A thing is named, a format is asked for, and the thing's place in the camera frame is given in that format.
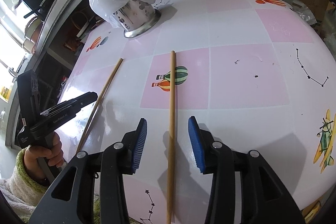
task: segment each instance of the star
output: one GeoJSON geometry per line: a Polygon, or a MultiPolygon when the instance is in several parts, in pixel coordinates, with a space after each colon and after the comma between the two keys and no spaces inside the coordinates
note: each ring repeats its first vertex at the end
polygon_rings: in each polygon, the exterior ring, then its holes
{"type": "Polygon", "coordinates": [[[282,30],[282,32],[283,32],[285,35],[291,35],[291,32],[290,32],[289,30],[285,30],[285,31],[282,30]]]}

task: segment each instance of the wall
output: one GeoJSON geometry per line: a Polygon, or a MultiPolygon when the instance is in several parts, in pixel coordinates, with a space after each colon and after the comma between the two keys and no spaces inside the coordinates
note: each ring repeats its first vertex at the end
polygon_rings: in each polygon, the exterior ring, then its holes
{"type": "MultiPolygon", "coordinates": [[[[0,99],[0,112],[6,108],[9,111],[9,104],[0,99]]],[[[6,129],[0,126],[0,178],[9,178],[15,166],[18,151],[5,146],[6,129]]]]}

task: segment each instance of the chopsticks in holder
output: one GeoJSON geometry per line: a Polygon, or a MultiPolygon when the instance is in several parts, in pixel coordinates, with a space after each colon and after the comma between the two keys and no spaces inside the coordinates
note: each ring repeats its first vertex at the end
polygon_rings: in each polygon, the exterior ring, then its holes
{"type": "Polygon", "coordinates": [[[96,103],[94,104],[94,107],[93,107],[93,109],[92,109],[92,112],[91,112],[91,114],[90,114],[90,116],[89,116],[89,118],[88,118],[88,120],[87,120],[87,124],[86,124],[86,126],[85,126],[85,128],[84,128],[82,137],[81,137],[81,139],[80,139],[80,141],[79,141],[79,143],[78,143],[78,147],[77,147],[76,154],[77,154],[79,151],[81,151],[81,149],[82,149],[84,143],[86,142],[87,137],[88,137],[89,134],[90,134],[90,132],[88,133],[88,129],[89,129],[89,126],[90,126],[90,124],[91,124],[91,121],[92,121],[92,119],[93,119],[93,117],[94,117],[94,115],[95,115],[95,113],[96,113],[96,110],[97,110],[98,106],[100,105],[101,101],[103,100],[103,98],[104,98],[104,96],[105,96],[105,93],[106,93],[107,89],[109,88],[109,86],[110,86],[110,84],[111,84],[111,82],[112,82],[112,80],[113,80],[115,74],[117,73],[117,70],[119,69],[119,67],[120,67],[120,65],[121,65],[121,62],[123,62],[123,59],[122,59],[122,58],[119,59],[118,63],[117,63],[116,66],[114,67],[112,73],[110,74],[110,77],[107,79],[107,81],[106,81],[106,83],[105,83],[105,85],[104,85],[104,87],[103,87],[103,90],[102,90],[101,93],[99,94],[96,103]]]}
{"type": "Polygon", "coordinates": [[[176,55],[170,53],[170,105],[169,105],[169,147],[168,147],[168,172],[167,172],[167,224],[171,223],[174,206],[175,184],[175,68],[176,55]]]}

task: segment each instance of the airplane sticker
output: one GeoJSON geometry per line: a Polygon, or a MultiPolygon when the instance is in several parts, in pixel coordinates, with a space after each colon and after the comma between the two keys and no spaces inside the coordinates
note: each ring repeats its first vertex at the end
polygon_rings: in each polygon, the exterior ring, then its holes
{"type": "Polygon", "coordinates": [[[327,165],[334,165],[334,159],[331,156],[331,151],[333,149],[334,139],[336,135],[336,126],[334,122],[335,120],[336,114],[334,120],[330,120],[330,109],[328,109],[325,118],[323,118],[323,126],[320,127],[322,131],[317,134],[317,137],[321,137],[321,140],[313,162],[316,163],[320,156],[322,154],[324,155],[322,162],[320,163],[320,167],[322,167],[321,174],[327,167],[327,165]]]}

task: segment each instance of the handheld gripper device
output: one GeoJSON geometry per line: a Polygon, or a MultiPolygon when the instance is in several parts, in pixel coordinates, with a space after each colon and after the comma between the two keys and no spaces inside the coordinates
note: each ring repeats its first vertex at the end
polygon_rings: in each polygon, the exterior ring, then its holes
{"type": "Polygon", "coordinates": [[[142,118],[135,131],[104,152],[78,152],[57,176],[34,210],[29,224],[93,224],[93,190],[100,172],[100,223],[129,224],[123,174],[139,168],[147,136],[142,118]]]}
{"type": "Polygon", "coordinates": [[[233,224],[235,172],[241,176],[241,223],[304,224],[292,196],[262,155],[231,150],[199,128],[194,116],[188,121],[195,161],[201,173],[213,174],[205,224],[233,224]]]}

